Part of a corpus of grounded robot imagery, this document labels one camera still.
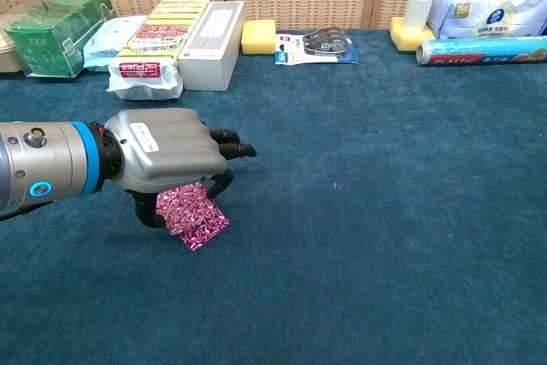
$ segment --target blue carpet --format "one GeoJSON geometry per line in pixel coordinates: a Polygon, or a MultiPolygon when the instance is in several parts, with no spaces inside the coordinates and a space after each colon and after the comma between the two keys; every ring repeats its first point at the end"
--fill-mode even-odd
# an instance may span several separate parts
{"type": "Polygon", "coordinates": [[[185,106],[259,156],[200,251],[103,192],[2,223],[0,363],[547,363],[545,65],[241,56],[230,90],[128,102],[108,75],[0,81],[0,120],[185,106]]]}

